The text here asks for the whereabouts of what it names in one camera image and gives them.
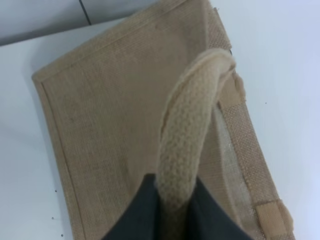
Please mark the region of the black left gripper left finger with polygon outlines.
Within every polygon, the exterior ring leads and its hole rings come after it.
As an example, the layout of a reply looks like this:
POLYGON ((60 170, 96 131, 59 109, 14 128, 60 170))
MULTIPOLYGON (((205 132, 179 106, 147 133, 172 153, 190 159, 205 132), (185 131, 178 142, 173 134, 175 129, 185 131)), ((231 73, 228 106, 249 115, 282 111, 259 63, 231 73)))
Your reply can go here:
POLYGON ((104 240, 158 240, 160 198, 155 185, 156 176, 146 174, 142 183, 116 224, 104 240))

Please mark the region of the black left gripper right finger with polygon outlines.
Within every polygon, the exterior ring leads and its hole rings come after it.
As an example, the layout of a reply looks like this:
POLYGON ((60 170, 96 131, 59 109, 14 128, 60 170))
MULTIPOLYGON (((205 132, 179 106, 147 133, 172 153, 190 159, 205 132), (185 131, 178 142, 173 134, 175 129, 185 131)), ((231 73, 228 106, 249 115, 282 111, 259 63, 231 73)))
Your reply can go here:
POLYGON ((188 204, 187 240, 249 240, 250 237, 224 212, 198 178, 188 204))

